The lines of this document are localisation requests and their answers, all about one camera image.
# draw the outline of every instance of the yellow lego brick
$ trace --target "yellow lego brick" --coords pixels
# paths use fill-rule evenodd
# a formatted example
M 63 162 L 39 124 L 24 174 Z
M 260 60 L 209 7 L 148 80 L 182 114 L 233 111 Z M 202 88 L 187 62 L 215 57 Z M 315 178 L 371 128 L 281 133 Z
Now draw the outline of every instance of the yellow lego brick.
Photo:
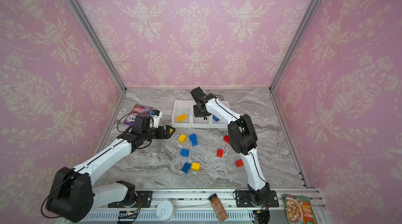
M 178 141 L 180 143 L 184 143 L 184 141 L 186 141 L 186 139 L 187 139 L 187 136 L 184 134 L 182 134 L 182 135 L 180 135 L 180 137 L 178 137 Z
M 196 162 L 193 162 L 193 165 L 191 166 L 191 169 L 193 169 L 194 171 L 200 171 L 200 167 L 201 167 L 201 164 L 200 163 L 196 163 Z
M 187 118 L 187 115 L 186 114 L 183 114 L 183 115 L 180 115 L 180 116 L 178 116 L 178 117 L 176 117 L 177 118 L 177 121 L 183 121 L 183 120 L 185 120 L 186 118 Z

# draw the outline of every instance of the pink wallpaper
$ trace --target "pink wallpaper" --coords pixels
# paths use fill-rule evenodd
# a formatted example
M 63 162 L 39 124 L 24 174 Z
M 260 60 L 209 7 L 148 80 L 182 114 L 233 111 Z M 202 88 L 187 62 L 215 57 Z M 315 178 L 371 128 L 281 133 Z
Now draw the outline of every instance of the pink wallpaper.
M 0 52 L 1 222 L 49 223 L 55 172 L 93 156 L 121 93 L 65 0 L 1 0 Z
M 275 94 L 335 224 L 402 223 L 401 14 L 322 0 Z
M 79 0 L 128 87 L 270 86 L 310 0 Z

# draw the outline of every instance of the round container lid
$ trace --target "round container lid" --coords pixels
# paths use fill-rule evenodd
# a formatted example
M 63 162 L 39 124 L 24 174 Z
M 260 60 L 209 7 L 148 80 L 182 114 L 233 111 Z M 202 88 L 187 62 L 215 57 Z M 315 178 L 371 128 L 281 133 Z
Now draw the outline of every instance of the round container lid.
M 163 200 L 156 207 L 156 216 L 159 220 L 169 220 L 173 215 L 173 204 L 168 200 Z

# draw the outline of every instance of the brown spice bottle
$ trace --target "brown spice bottle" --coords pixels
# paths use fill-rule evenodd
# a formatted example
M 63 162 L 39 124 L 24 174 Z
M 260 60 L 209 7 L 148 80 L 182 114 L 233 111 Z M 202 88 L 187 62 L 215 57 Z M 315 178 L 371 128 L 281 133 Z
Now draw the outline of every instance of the brown spice bottle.
M 226 220 L 228 218 L 228 214 L 226 213 L 225 208 L 222 205 L 222 202 L 221 202 L 221 200 L 219 200 L 216 193 L 211 195 L 208 199 L 211 201 L 212 207 L 214 208 L 219 221 L 222 222 L 222 221 Z

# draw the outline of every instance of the white plastic bin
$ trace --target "white plastic bin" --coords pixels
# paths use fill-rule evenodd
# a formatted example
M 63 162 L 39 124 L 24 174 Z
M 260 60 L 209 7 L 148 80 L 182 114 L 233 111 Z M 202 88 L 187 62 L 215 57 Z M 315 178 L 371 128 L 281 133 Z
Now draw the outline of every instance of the white plastic bin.
M 191 114 L 193 114 L 193 105 L 195 101 L 191 100 L 176 100 L 173 107 L 172 126 L 191 128 Z M 178 116 L 185 114 L 187 118 L 183 121 L 177 121 Z
M 229 108 L 228 101 L 221 101 L 221 103 Z M 191 100 L 176 100 L 173 107 L 172 126 L 173 127 L 185 127 L 185 128 L 226 128 L 227 125 L 222 121 L 215 122 L 212 116 L 208 116 L 207 120 L 203 117 L 194 117 L 195 102 Z M 179 122 L 178 116 L 186 114 L 187 119 Z
M 220 100 L 220 102 L 221 102 L 224 106 L 226 106 L 226 107 L 229 108 L 229 101 L 222 101 L 222 100 Z M 212 118 L 212 116 L 210 116 L 210 117 L 211 117 L 211 126 L 210 126 L 210 128 L 226 128 L 226 129 L 228 128 L 228 126 L 225 125 L 222 120 L 219 119 L 219 121 L 216 122 L 216 121 L 214 121 L 214 119 Z

